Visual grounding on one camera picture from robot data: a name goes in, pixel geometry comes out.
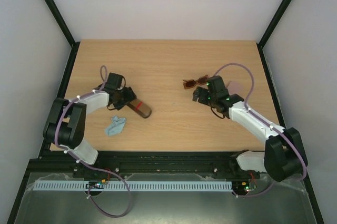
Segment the brown rectangular sunglasses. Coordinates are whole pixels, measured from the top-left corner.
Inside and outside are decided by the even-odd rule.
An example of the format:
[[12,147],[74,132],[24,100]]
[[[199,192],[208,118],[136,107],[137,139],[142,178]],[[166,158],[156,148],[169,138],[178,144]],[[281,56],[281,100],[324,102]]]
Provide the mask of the brown rectangular sunglasses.
[[193,87],[196,87],[197,85],[205,85],[207,84],[207,81],[209,79],[208,75],[204,75],[202,77],[199,77],[198,79],[194,80],[183,80],[183,87],[184,89],[191,89]]

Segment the brown plaid glasses case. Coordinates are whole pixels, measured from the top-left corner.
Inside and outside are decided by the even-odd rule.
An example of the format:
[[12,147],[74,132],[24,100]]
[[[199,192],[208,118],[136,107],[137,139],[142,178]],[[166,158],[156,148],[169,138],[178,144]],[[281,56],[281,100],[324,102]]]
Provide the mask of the brown plaid glasses case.
[[152,109],[140,99],[132,100],[127,106],[144,119],[152,114]]

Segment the pink glasses case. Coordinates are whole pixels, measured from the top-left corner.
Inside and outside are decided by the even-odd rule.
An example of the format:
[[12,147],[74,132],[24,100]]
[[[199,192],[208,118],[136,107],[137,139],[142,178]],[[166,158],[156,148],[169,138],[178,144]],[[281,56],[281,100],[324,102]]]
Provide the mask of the pink glasses case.
[[228,89],[229,95],[240,94],[243,89],[243,86],[235,81],[228,82],[226,88]]

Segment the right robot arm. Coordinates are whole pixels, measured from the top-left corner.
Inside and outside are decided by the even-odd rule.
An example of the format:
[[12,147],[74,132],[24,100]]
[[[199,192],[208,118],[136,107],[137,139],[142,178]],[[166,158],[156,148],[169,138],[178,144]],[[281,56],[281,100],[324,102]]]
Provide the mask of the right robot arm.
[[247,171],[267,173],[281,182],[295,174],[306,177],[308,160],[301,135],[295,128],[284,128],[253,110],[247,100],[231,94],[220,76],[206,81],[207,87],[197,87],[192,100],[211,108],[219,118],[230,119],[264,144],[264,151],[243,151],[230,164],[230,173],[239,178]]

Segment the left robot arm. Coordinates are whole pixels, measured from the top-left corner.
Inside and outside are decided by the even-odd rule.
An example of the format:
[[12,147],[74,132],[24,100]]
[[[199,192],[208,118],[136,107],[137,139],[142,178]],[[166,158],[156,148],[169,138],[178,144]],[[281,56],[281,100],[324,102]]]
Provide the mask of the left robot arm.
[[98,151],[84,139],[86,116],[100,108],[113,106],[120,110],[136,99],[131,87],[122,86],[125,77],[110,73],[103,83],[89,93],[72,100],[56,98],[52,104],[43,137],[61,148],[77,162],[93,165]]

